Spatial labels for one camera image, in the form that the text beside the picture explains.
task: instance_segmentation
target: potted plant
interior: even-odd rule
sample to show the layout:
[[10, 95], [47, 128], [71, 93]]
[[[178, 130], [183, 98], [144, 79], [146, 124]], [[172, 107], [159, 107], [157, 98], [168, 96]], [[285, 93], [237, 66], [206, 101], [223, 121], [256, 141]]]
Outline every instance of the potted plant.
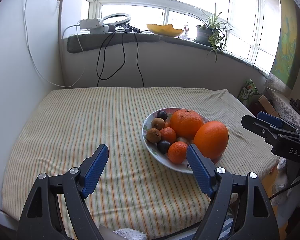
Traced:
[[231, 30], [226, 27], [229, 25], [224, 21], [218, 21], [218, 17], [221, 12], [217, 15], [217, 5], [215, 3], [214, 14], [207, 15], [204, 11], [202, 11], [206, 17], [206, 20], [200, 19], [204, 24], [197, 25], [197, 37], [195, 39], [196, 42], [212, 47], [211, 52], [215, 53], [216, 61], [217, 61], [217, 51], [219, 50], [222, 54], [222, 50], [226, 45], [227, 41], [227, 30]]

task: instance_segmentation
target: striped tablecloth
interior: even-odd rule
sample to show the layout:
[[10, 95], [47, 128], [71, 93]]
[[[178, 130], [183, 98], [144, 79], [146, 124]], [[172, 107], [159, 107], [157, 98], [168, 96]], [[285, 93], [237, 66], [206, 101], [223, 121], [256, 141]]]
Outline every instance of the striped tablecloth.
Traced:
[[[194, 176], [164, 167], [142, 143], [144, 119], [164, 107], [189, 108], [222, 121], [229, 129], [229, 144], [219, 165], [232, 173], [254, 171], [263, 178], [277, 160], [263, 138], [242, 128], [241, 117], [249, 111], [227, 90], [55, 90], [33, 113], [13, 148], [2, 189], [4, 211], [18, 220], [39, 173], [63, 174], [104, 143], [109, 160], [86, 199], [96, 224], [137, 229], [153, 239], [202, 220], [209, 200]], [[66, 231], [75, 237], [65, 201], [59, 200]]]

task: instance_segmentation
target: window sill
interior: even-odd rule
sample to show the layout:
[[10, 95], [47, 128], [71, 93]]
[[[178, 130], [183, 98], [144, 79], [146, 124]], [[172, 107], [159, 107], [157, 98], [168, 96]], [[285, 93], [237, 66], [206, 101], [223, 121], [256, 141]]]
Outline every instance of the window sill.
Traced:
[[[80, 35], [80, 43], [81, 43], [82, 48], [83, 48], [84, 51], [99, 49], [102, 42], [104, 41], [104, 39], [107, 36], [109, 36], [109, 33], [97, 33], [97, 34], [87, 33], [87, 34], [82, 34], [82, 35]], [[120, 33], [120, 32], [116, 33], [114, 35], [114, 37], [111, 39], [110, 43], [108, 44], [108, 47], [113, 46], [113, 45], [117, 45], [117, 44], [121, 44], [121, 36], [122, 36], [122, 33]], [[207, 50], [207, 51], [211, 50], [211, 47], [206, 46], [206, 45], [202, 45], [202, 44], [194, 42], [194, 41], [184, 40], [184, 39], [181, 39], [181, 38], [172, 38], [172, 37], [157, 35], [157, 34], [153, 34], [153, 33], [136, 33], [136, 37], [138, 39], [138, 42], [165, 41], [165, 42], [171, 43], [171, 44], [189, 46], [189, 47], [193, 47], [193, 48], [197, 48], [197, 49], [203, 49], [203, 50]], [[133, 33], [125, 33], [125, 35], [124, 35], [123, 43], [129, 43], [129, 42], [135, 42], [135, 36], [134, 36]], [[67, 51], [69, 53], [72, 53], [72, 54], [82, 52], [76, 35], [70, 36], [68, 38]], [[247, 60], [245, 60], [245, 59], [243, 59], [243, 58], [241, 58], [237, 55], [234, 55], [234, 54], [232, 54], [230, 52], [227, 52], [227, 51], [223, 51], [222, 54], [225, 55], [226, 57], [234, 59], [238, 62], [245, 63], [247, 66], [253, 67], [254, 69], [258, 70], [265, 77], [268, 76], [268, 74], [265, 73], [264, 71], [262, 71], [261, 69], [259, 69], [259, 67], [257, 67], [256, 65], [248, 62]]]

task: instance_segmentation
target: painting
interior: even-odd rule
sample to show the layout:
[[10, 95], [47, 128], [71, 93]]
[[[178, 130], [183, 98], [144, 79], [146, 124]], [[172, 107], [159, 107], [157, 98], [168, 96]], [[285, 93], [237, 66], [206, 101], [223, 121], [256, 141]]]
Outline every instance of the painting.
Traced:
[[270, 74], [288, 95], [296, 82], [300, 67], [300, 14], [294, 0], [280, 0], [281, 30], [277, 53]]

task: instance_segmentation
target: orange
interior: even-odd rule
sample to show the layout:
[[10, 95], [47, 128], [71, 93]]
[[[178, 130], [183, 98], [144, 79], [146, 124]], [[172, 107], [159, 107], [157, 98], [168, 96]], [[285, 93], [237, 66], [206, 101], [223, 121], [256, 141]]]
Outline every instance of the orange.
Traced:
[[175, 142], [168, 150], [168, 158], [174, 164], [181, 164], [186, 159], [188, 145], [184, 142]]
[[177, 139], [176, 132], [171, 127], [161, 129], [160, 133], [161, 140], [168, 141], [170, 144], [173, 144]]
[[216, 160], [226, 149], [228, 140], [227, 127], [219, 121], [210, 121], [197, 131], [193, 142], [204, 157]]
[[170, 127], [175, 130], [178, 137], [188, 140], [193, 140], [202, 125], [202, 117], [192, 110], [180, 109], [174, 112], [170, 119]]

